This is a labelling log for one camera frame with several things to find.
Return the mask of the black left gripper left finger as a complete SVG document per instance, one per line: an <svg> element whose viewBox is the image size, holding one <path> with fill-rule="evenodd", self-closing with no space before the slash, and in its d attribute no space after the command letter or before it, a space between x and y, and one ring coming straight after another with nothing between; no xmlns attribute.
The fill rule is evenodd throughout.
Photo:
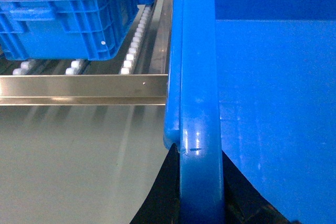
<svg viewBox="0 0 336 224"><path fill-rule="evenodd" d="M145 201L131 223L180 222L180 154L172 144Z"/></svg>

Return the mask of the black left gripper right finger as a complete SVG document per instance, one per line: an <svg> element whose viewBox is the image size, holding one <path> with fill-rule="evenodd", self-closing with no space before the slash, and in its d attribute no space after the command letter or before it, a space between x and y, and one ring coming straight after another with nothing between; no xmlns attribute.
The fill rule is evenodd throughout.
<svg viewBox="0 0 336 224"><path fill-rule="evenodd" d="M222 156L225 223L301 223L288 220L258 192L225 153Z"/></svg>

